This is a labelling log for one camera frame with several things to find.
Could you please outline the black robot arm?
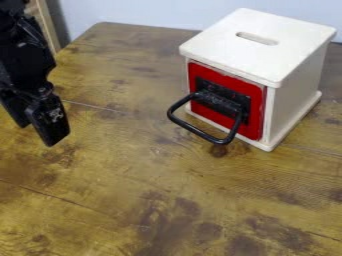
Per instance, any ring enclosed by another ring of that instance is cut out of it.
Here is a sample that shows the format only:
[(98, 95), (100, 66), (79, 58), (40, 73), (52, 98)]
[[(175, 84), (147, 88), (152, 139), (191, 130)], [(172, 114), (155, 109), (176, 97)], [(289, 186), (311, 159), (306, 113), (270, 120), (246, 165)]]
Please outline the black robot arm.
[(0, 104), (25, 128), (32, 125), (51, 147), (70, 134), (60, 97), (48, 74), (55, 58), (40, 25), (25, 13), (29, 0), (0, 0)]

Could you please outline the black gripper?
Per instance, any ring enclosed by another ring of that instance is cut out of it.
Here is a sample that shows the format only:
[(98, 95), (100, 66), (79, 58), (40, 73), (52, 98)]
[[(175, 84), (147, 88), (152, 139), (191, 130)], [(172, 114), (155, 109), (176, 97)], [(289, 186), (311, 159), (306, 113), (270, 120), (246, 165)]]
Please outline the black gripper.
[(0, 104), (21, 128), (32, 124), (48, 147), (70, 134), (66, 109), (47, 78), (55, 67), (40, 32), (0, 33)]

